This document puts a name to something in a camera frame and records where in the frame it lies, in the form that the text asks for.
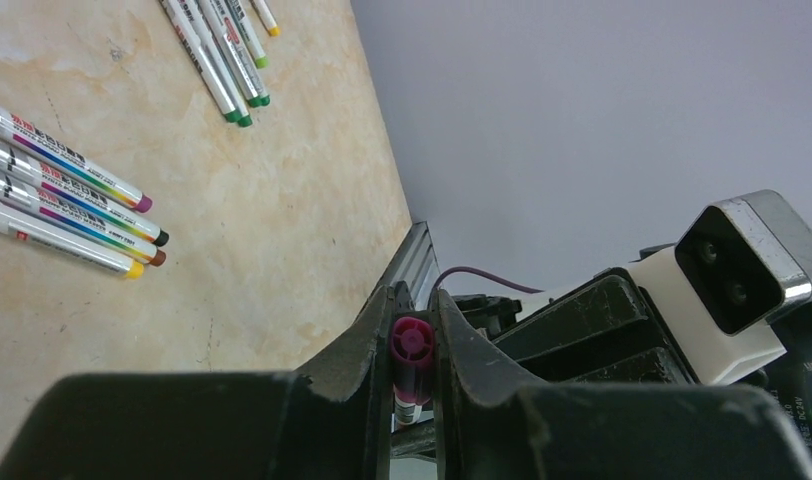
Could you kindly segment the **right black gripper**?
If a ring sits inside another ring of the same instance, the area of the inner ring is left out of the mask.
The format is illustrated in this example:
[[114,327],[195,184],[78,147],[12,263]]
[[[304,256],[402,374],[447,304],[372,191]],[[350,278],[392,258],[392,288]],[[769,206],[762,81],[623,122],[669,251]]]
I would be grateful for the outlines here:
[[460,385],[620,383],[698,379],[664,319],[628,270],[611,268],[526,312],[523,298],[454,298],[452,372]]

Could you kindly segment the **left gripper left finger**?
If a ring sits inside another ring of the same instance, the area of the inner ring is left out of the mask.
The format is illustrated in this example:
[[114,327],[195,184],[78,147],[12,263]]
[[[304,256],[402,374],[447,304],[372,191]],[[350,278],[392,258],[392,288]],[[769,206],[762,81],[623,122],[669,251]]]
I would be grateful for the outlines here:
[[34,405],[0,479],[385,479],[394,291],[292,371],[79,374]]

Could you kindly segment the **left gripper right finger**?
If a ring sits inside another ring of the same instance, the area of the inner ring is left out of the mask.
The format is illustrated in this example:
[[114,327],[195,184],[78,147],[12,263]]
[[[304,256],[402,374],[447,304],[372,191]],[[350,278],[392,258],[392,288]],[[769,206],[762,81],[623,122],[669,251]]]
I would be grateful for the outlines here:
[[437,291],[435,432],[442,479],[812,479],[812,453],[750,386],[549,383]]

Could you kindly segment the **purple capped pen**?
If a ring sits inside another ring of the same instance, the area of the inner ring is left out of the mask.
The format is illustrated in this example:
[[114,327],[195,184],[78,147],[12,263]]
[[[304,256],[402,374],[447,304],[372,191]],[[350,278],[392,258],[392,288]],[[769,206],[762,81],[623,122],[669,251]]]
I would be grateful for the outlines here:
[[432,399],[435,345],[435,331],[426,321],[412,316],[395,321],[389,354],[398,427],[416,424],[423,407]]

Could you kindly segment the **brown capped pen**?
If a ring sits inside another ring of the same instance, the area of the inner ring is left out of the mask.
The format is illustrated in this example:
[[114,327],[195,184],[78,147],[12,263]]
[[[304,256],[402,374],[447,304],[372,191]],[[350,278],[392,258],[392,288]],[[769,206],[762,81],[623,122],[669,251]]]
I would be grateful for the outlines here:
[[160,4],[194,67],[215,100],[221,115],[229,123],[237,122],[241,118],[240,112],[208,58],[199,36],[183,12],[180,2],[161,0]]

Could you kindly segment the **magenta capped pen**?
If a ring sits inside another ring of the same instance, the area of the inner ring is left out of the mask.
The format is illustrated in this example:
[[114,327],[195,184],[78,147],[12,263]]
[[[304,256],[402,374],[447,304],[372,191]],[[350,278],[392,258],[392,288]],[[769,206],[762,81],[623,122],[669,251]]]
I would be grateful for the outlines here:
[[253,108],[267,106],[270,97],[239,36],[227,3],[207,0],[199,1],[199,5],[246,103]]

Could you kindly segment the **dark green capped pen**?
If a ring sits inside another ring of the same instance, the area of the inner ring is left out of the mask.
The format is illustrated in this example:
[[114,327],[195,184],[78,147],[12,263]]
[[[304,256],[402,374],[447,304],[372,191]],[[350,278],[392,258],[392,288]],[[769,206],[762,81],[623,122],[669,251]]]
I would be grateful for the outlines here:
[[236,123],[239,127],[247,128],[252,125],[252,118],[246,107],[245,100],[238,92],[234,78],[230,73],[223,55],[217,45],[212,31],[210,30],[202,9],[197,1],[181,0],[180,5],[190,21],[194,31],[198,35],[207,58],[212,64],[217,77],[229,99],[230,112],[225,117]]

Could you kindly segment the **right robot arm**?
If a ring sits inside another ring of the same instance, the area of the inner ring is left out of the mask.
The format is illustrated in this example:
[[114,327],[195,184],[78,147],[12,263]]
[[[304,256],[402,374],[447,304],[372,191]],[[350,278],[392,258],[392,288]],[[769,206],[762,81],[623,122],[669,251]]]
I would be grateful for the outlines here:
[[[698,379],[645,288],[623,268],[608,269],[532,313],[521,298],[454,298],[470,325],[504,354],[548,382],[691,385]],[[743,378],[777,400],[812,450],[812,371],[783,356]]]

